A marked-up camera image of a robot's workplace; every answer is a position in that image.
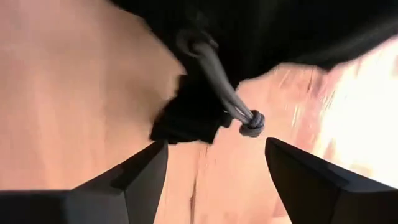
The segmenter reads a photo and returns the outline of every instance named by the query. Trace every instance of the wooden floor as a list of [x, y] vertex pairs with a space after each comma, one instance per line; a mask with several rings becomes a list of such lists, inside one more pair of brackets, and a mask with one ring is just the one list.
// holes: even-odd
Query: wooden floor
[[[170, 147], [156, 223], [288, 223], [266, 137], [341, 162], [327, 151], [343, 141], [322, 118], [341, 77], [364, 66], [322, 75], [283, 65], [244, 82], [238, 93], [266, 115], [266, 130], [244, 138], [234, 122], [212, 146]], [[0, 68], [0, 189], [70, 189], [143, 149], [183, 71], [139, 18], [104, 0], [0, 1]]]

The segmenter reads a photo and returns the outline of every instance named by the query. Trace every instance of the wooden surface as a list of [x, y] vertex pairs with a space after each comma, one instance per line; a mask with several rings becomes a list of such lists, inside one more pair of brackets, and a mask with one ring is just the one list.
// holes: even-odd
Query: wooden surface
[[[170, 147], [156, 223], [288, 223], [266, 137], [313, 152], [320, 113], [356, 65], [327, 76], [284, 65], [244, 82], [266, 130], [244, 138], [234, 122], [212, 146]], [[70, 189], [135, 154], [182, 73], [139, 18], [103, 0], [0, 1], [0, 68], [0, 189]]]

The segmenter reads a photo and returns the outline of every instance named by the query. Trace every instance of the drawstring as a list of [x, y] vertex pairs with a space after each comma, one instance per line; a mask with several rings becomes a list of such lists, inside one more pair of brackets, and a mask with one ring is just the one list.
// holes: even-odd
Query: drawstring
[[206, 77], [228, 113], [242, 122], [239, 132], [243, 136], [258, 137], [264, 129], [265, 118], [257, 110], [249, 110], [229, 84], [224, 68], [213, 47], [204, 42], [193, 44], [197, 59]]

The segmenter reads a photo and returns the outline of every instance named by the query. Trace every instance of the gray cord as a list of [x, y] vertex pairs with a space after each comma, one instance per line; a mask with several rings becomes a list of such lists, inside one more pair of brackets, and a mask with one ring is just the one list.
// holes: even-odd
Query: gray cord
[[239, 129], [242, 135], [257, 137], [264, 129], [264, 115], [256, 110], [249, 110], [235, 90], [229, 84], [224, 68], [218, 59], [217, 53], [206, 43], [193, 45], [194, 51], [198, 52], [199, 64], [205, 71], [206, 77], [214, 91], [220, 98], [228, 113], [242, 122]]

